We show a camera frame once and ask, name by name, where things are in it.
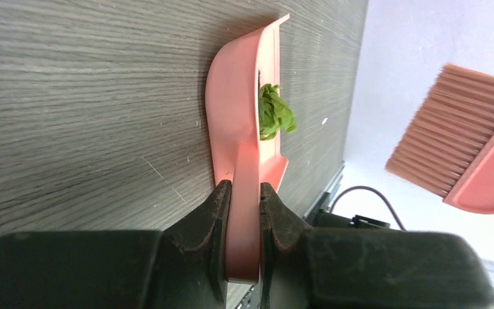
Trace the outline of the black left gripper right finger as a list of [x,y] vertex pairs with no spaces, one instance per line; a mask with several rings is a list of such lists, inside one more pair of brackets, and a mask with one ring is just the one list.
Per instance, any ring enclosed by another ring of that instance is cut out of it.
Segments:
[[312,227],[261,184],[261,308],[314,308]]

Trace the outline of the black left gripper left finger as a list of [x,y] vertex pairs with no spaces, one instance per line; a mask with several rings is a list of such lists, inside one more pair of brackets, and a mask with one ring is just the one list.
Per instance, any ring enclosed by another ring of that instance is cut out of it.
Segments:
[[232,183],[221,181],[208,198],[163,233],[162,308],[224,308],[224,243]]

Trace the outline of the pink plastic dustpan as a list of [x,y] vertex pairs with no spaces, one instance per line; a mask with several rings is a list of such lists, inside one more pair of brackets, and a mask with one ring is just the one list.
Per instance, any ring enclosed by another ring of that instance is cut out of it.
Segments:
[[261,184],[278,190],[288,166],[280,137],[259,137],[259,89],[280,82],[280,26],[269,25],[225,44],[214,57],[205,87],[205,110],[214,179],[230,180],[224,276],[231,283],[259,280]]

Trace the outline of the green paper scrap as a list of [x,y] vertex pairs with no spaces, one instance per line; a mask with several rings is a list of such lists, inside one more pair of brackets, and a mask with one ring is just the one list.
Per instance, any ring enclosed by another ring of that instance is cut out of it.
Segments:
[[272,140],[283,129],[287,133],[297,130],[292,109],[279,95],[279,85],[265,84],[259,93],[259,138]]

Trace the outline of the pink hand brush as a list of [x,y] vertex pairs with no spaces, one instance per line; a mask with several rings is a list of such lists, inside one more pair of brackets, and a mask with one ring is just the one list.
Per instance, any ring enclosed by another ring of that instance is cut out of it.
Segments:
[[494,76],[445,65],[385,168],[453,207],[494,214]]

